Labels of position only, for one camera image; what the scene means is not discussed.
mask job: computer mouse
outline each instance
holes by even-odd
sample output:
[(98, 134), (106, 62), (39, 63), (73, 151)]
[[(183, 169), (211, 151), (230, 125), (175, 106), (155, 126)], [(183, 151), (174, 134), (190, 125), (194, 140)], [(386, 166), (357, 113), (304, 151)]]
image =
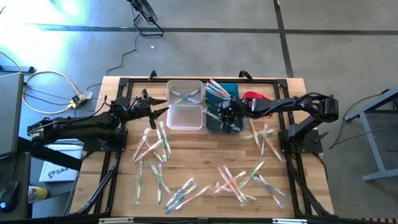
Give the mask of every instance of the computer mouse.
[(0, 211), (9, 213), (17, 206), (18, 181), (10, 180), (0, 189)]

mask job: concrete floor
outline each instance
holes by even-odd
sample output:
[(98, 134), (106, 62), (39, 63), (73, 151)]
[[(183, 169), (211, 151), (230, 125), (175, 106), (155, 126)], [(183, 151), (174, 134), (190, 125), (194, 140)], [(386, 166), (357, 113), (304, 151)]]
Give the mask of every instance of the concrete floor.
[[(279, 2), (286, 29), (398, 30), (395, 12), (398, 3), (394, 0)], [(164, 27), (278, 28), (271, 0), (149, 0), (149, 3)], [(38, 71), (62, 72), (84, 91), (100, 82), (107, 69), (119, 65), (121, 55), (134, 48), (137, 34), (45, 31), (22, 24), (131, 27), (131, 21), (131, 9), (124, 0), (10, 1), (0, 14), (0, 50), (17, 63), (32, 65)], [(287, 46), (294, 77), (305, 79), (307, 91), (334, 94), (341, 114), (355, 101), (398, 85), (396, 35), (288, 34)], [(126, 55), (123, 64), (123, 68), (108, 75), (149, 75), (156, 70), (160, 76), (236, 76), (244, 69), (254, 77), (287, 77), (279, 34), (169, 32), (164, 38), (140, 37), (137, 51)], [(66, 80), (54, 75), (34, 78), (31, 85), (62, 96), (74, 94)], [(42, 110), (63, 108), (34, 99), (29, 102)], [(89, 107), (94, 106), (95, 102), (90, 102)], [(81, 116), (88, 113), (78, 111)], [(73, 112), (61, 115), (73, 116)], [(43, 117), (22, 105), (20, 136), (27, 137), (26, 126)], [(372, 183), (362, 180), (362, 175), (376, 171), (365, 137), (327, 149), (335, 140), (340, 123), (341, 120), (320, 126), (321, 131), (330, 132), (322, 143), (335, 213), (350, 218), (397, 217), (398, 178)], [(345, 125), (340, 139), (362, 132), (361, 123), (354, 121)], [(398, 153), (391, 153), (391, 157), (398, 159)], [(35, 204), (34, 217), (60, 215), (66, 199), (63, 195)]]

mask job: wooden table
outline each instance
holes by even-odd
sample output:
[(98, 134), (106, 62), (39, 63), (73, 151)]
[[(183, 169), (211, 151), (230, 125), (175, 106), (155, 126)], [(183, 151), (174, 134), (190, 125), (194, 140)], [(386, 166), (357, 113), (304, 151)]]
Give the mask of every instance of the wooden table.
[[(108, 96), (108, 102), (115, 99), (119, 79), (120, 77), (104, 77), (97, 108), (102, 105), (104, 95)], [(302, 78), (288, 78), (287, 82), (290, 96), (300, 96), (306, 92)], [(165, 83), (135, 83), (132, 96), (141, 96), (141, 90), (144, 88), (147, 89), (150, 96), (165, 99)], [(239, 84), (240, 96), (243, 96), (247, 91), (261, 93), (270, 99), (275, 98), (272, 85)], [(154, 109), (165, 106), (167, 106), (167, 103), (157, 105)], [(308, 114), (302, 111), (294, 112), (296, 123), (301, 122), (307, 116)], [(164, 113), (158, 120), (166, 122), (166, 117), (167, 113)], [(274, 146), (279, 148), (277, 130), (280, 127), (277, 115), (254, 121), (258, 131), (264, 128), (264, 123), (267, 123), (271, 129), (275, 130), (273, 134), (269, 135), (269, 138)], [(164, 204), (191, 177), (195, 179), (198, 185), (196, 191), (194, 191), (196, 193), (207, 185), (224, 182), (217, 171), (218, 166), (226, 164), (233, 175), (237, 175), (243, 170), (252, 171), (259, 163), (259, 149), (253, 140), (241, 141), (242, 136), (252, 134), (249, 123), (247, 123), (247, 128), (240, 135), (210, 134), (205, 127), (202, 127), (199, 131), (174, 131), (166, 127), (172, 155), (163, 166), (163, 177), (171, 193), (167, 194), (163, 191), (163, 206), (157, 205), (157, 180), (150, 170), (148, 160), (154, 164), (158, 164), (159, 161), (151, 155), (150, 158), (144, 159), (141, 203), (136, 205), (137, 165), (131, 164), (129, 158), (132, 156), (144, 130), (148, 127), (147, 118), (127, 123), (129, 138), (119, 166), (112, 210), (113, 217), (294, 217), (291, 199), (277, 195), (278, 199), (285, 205), (285, 209), (280, 209), (264, 186), (253, 180), (248, 182), (244, 192), (257, 197), (257, 200), (255, 202), (250, 201), (243, 207), (239, 206), (239, 202), (233, 194), (223, 192), (214, 197), (214, 190), (211, 189), (181, 210), (173, 211), (168, 215), (165, 214)], [(149, 136), (150, 142), (156, 142), (155, 131), (151, 132)], [(72, 212), (81, 208), (98, 186), (103, 157), (103, 152), (94, 152), (83, 161), (72, 203)], [(325, 171), (321, 162), (312, 154), (303, 154), (302, 157), (308, 188), (324, 208), (333, 213)], [(270, 149), (265, 151), (265, 166), (260, 172), (271, 185), (290, 194), (286, 164), (279, 162)], [(297, 184), (296, 188), (298, 189), (300, 206), (304, 211), (303, 198)], [(107, 191), (105, 189), (103, 201), (106, 200)]]

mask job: transparent bin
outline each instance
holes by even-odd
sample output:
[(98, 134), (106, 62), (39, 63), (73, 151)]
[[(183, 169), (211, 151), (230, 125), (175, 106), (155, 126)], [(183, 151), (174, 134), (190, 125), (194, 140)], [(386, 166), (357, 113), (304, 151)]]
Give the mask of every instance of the transparent bin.
[(203, 125), (203, 108), (200, 105), (170, 105), (167, 110), (167, 127), (172, 130), (197, 131)]
[[(195, 105), (202, 101), (203, 84), (199, 80), (170, 80), (167, 82), (166, 97), (170, 105)], [(197, 93), (189, 96), (190, 99), (183, 99), (181, 96), (176, 95), (179, 93), (182, 96), (187, 96), (193, 91), (198, 90)]]

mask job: white cable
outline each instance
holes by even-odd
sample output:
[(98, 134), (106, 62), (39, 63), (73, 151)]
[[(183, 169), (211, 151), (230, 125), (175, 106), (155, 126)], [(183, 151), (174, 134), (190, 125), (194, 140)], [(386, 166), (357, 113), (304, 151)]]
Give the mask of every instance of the white cable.
[[(0, 51), (0, 54), (6, 56), (6, 58), (8, 58), (10, 61), (12, 61), (12, 62), (14, 63), (14, 65), (18, 68), (19, 72), (22, 74), (21, 68), (19, 68), (18, 64), (17, 64), (15, 61), (13, 61), (13, 59), (11, 59), (10, 57), (8, 57), (5, 53), (3, 53), (3, 52), (1, 52), (1, 51)], [(59, 73), (59, 72), (53, 72), (53, 71), (36, 72), (36, 73), (33, 73), (33, 74), (29, 75), (28, 77), (26, 77), (26, 78), (24, 79), (24, 81), (27, 83), (33, 76), (38, 75), (38, 74), (43, 74), (43, 73), (54, 73), (54, 74), (63, 76), (64, 78), (66, 78), (66, 79), (69, 81), (69, 83), (70, 83), (70, 84), (72, 85), (72, 87), (75, 89), (75, 91), (76, 91), (77, 94), (79, 95), (79, 99), (83, 99), (83, 95), (80, 94), (80, 92), (77, 90), (75, 84), (73, 84), (73, 82), (72, 82), (66, 75), (64, 75), (64, 74), (62, 74), (62, 73)], [(25, 91), (22, 91), (22, 101), (26, 104), (27, 107), (29, 107), (30, 109), (32, 109), (32, 110), (34, 110), (34, 111), (36, 111), (36, 112), (39, 112), (39, 113), (43, 113), (43, 114), (58, 114), (58, 113), (63, 113), (63, 112), (65, 112), (66, 110), (68, 110), (68, 109), (73, 108), (74, 106), (76, 106), (75, 103), (71, 102), (65, 109), (63, 109), (63, 110), (61, 110), (61, 111), (56, 111), (56, 112), (41, 111), (41, 110), (37, 110), (37, 109), (31, 107), (31, 105), (29, 105), (29, 104), (26, 102), (26, 100), (25, 100), (25, 94), (24, 94), (24, 93), (25, 93)]]

